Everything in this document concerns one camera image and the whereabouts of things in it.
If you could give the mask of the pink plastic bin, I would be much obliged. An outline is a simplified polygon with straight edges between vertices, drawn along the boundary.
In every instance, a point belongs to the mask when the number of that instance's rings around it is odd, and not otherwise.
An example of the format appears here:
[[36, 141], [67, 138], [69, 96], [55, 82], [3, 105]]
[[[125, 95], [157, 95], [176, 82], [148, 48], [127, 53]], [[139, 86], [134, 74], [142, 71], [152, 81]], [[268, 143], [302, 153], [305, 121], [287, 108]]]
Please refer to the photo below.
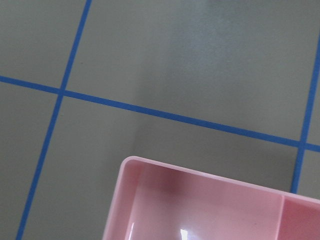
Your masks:
[[130, 156], [120, 165], [105, 240], [317, 240], [320, 202]]

